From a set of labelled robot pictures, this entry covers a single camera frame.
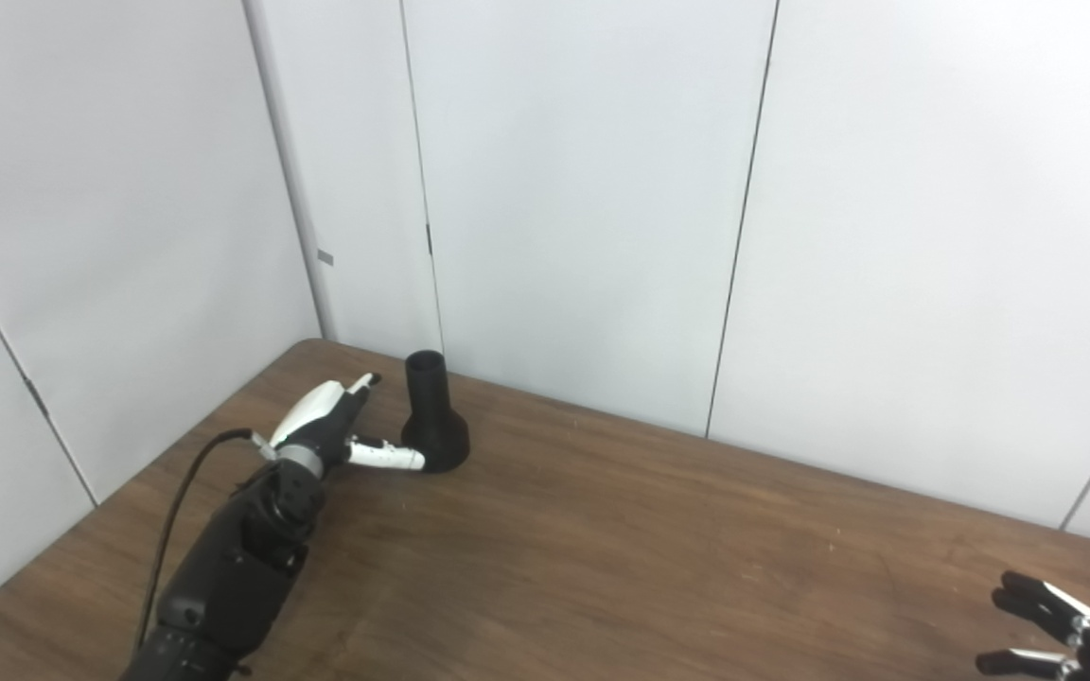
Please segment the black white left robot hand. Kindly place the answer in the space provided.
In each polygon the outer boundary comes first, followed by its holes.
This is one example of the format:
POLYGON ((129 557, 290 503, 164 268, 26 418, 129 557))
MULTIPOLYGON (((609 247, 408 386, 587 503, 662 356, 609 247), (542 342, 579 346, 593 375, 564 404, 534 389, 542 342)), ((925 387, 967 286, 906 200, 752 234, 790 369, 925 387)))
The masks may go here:
POLYGON ((272 436, 254 437, 256 448, 265 460, 294 462, 319 481, 341 465, 424 471, 427 457, 416 449, 352 431, 380 382, 380 375, 366 374, 349 387, 338 380, 317 385, 290 409, 272 436))

